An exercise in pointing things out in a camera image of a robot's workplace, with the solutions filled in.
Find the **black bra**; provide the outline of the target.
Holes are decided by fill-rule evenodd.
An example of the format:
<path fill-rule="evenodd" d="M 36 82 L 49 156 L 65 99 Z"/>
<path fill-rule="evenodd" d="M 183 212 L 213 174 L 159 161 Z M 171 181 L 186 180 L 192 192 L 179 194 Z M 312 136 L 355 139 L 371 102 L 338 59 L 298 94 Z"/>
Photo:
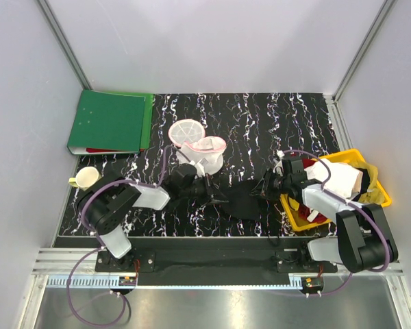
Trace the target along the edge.
<path fill-rule="evenodd" d="M 251 195 L 251 191 L 257 184 L 256 180 L 245 180 L 224 188 L 222 194 L 226 196 L 228 202 L 221 204 L 223 212 L 236 219 L 259 221 L 258 198 Z"/>

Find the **white pink mesh laundry bag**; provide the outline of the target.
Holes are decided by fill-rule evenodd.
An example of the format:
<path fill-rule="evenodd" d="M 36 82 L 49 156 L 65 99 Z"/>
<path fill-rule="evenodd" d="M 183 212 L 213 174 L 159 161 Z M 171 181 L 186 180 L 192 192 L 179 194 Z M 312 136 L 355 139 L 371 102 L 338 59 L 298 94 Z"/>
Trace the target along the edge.
<path fill-rule="evenodd" d="M 223 167 L 223 153 L 227 149 L 227 143 L 221 137 L 206 136 L 205 132 L 200 122 L 183 119 L 172 124 L 168 136 L 177 148 L 176 156 L 180 165 L 205 158 L 209 162 L 208 174 L 214 175 Z"/>

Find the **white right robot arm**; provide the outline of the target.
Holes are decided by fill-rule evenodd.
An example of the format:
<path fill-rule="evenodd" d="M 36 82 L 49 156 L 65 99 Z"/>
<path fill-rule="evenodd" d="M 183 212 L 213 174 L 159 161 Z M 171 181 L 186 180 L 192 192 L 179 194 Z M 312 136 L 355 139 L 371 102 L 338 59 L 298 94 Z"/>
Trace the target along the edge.
<path fill-rule="evenodd" d="M 327 178 L 308 178 L 299 157 L 285 156 L 281 167 L 268 169 L 250 195 L 267 200 L 288 195 L 299 204 L 318 211 L 336 225 L 336 236 L 312 239 L 297 254 L 304 271 L 314 271 L 323 261 L 341 264 L 351 273 L 385 271 L 398 261 L 399 251 L 384 209 L 379 204 L 362 204 L 327 189 L 332 171 L 323 159 Z"/>

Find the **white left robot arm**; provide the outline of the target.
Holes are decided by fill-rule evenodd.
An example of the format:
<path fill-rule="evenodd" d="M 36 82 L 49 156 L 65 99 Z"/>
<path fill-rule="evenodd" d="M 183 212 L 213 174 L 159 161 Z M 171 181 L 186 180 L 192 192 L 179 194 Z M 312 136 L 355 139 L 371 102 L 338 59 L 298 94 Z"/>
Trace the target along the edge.
<path fill-rule="evenodd" d="M 163 210 L 181 199 L 201 199 L 208 204 L 228 204 L 229 198 L 213 184 L 209 174 L 197 175 L 192 164 L 181 164 L 158 185 L 126 179 L 119 174 L 102 176 L 94 167 L 84 167 L 70 178 L 69 185 L 79 189 L 76 203 L 82 225 L 98 238 L 102 249 L 110 253 L 110 263 L 119 271 L 134 264 L 132 244 L 121 223 L 132 208 Z"/>

